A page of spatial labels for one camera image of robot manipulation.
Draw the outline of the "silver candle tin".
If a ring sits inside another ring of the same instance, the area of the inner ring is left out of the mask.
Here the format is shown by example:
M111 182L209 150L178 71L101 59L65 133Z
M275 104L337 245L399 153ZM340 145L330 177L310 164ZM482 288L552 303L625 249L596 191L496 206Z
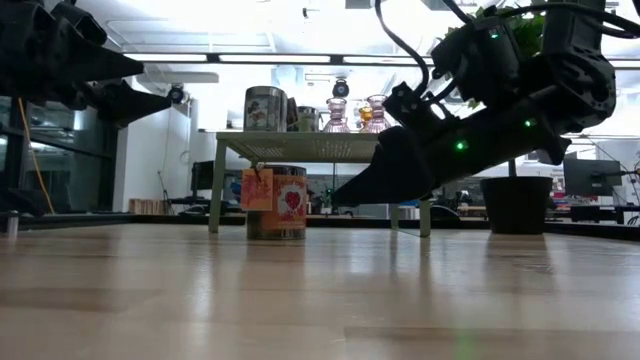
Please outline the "silver candle tin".
M299 106L298 111L298 131L299 132L319 132L320 113L314 107Z
M285 132L288 97L273 86L254 86L245 92L244 131Z

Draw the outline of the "wooden slat crate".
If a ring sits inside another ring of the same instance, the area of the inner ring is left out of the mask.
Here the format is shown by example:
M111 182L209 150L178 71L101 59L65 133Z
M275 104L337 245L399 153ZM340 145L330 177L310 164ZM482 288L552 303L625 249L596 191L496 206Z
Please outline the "wooden slat crate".
M128 211L135 215L165 215L166 206L163 200L131 198Z

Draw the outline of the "candle tin with orange label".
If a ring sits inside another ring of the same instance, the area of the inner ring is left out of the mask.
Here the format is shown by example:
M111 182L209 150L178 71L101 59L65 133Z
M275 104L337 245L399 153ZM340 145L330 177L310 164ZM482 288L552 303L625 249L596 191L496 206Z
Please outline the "candle tin with orange label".
M264 165L273 170L273 209L245 211L251 240L302 240L306 236L306 169L291 165Z

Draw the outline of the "long ceiling light rail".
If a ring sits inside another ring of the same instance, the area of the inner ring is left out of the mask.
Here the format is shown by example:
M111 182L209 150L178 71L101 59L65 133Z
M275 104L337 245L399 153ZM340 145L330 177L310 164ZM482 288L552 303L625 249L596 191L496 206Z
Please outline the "long ceiling light rail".
M312 65L414 67L406 56L289 54L289 53L125 53L144 63L228 64L228 65Z

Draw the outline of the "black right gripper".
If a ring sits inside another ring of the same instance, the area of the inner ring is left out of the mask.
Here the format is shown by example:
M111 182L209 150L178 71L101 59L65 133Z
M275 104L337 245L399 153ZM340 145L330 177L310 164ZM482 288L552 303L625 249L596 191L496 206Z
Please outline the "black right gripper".
M420 199L453 180L477 174L535 150L560 164L571 144L531 98L484 109L432 138L427 162L412 131L378 134L369 166L332 195L336 205L398 204Z

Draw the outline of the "wide black computer monitor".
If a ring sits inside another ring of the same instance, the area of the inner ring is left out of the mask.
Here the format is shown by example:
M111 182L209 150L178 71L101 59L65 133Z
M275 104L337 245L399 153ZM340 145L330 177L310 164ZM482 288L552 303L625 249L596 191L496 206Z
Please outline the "wide black computer monitor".
M565 192L572 196L612 196L621 186L622 170L618 161L565 159Z

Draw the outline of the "green perforated metal mini table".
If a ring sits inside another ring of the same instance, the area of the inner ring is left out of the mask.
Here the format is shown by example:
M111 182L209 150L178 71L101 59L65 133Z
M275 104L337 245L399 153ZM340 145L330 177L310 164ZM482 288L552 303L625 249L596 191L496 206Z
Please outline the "green perforated metal mini table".
M226 153L232 150L251 164L319 163L365 164L373 157L378 134L299 132L218 132L208 229L219 232ZM420 201L420 235L430 234L430 210Z

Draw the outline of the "orange paper tag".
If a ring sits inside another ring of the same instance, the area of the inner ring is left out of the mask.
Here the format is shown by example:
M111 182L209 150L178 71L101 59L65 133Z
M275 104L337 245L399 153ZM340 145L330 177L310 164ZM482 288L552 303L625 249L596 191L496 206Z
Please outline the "orange paper tag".
M244 169L241 181L241 207L245 211L273 209L273 170Z

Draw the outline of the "green potted plant, black pot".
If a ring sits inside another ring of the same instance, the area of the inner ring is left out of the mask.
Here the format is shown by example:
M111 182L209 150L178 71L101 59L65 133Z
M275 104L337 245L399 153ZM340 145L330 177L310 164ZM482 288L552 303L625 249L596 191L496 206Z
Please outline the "green potted plant, black pot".
M515 23L504 16L509 10L488 6L478 10L470 23L464 54L469 65L465 94L483 103L484 109L500 110L530 98L520 79L524 51ZM506 175L480 182L490 229L495 234L539 235L544 230L551 179L519 177L516 158L506 162Z

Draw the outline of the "pink ribbed glass candlestick holder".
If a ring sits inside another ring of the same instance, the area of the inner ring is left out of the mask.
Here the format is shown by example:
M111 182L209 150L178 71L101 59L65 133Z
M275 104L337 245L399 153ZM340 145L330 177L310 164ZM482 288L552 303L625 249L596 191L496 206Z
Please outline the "pink ribbed glass candlestick holder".
M325 133L348 133L349 127L345 120L347 101L344 98L330 98L326 101L329 110L329 120L325 124Z
M385 117L386 99L385 95L371 95L366 99L366 106L372 109L373 118L363 133L381 133L391 127L391 123Z

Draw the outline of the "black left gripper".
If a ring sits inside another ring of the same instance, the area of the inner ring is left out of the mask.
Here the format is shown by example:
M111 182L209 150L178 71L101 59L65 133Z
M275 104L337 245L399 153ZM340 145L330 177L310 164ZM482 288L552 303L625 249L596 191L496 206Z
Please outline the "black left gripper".
M124 79L144 65L106 49L106 31L76 0L48 10L43 0L0 0L0 96L55 100L97 110L100 120L125 128L171 107L163 96L134 90Z

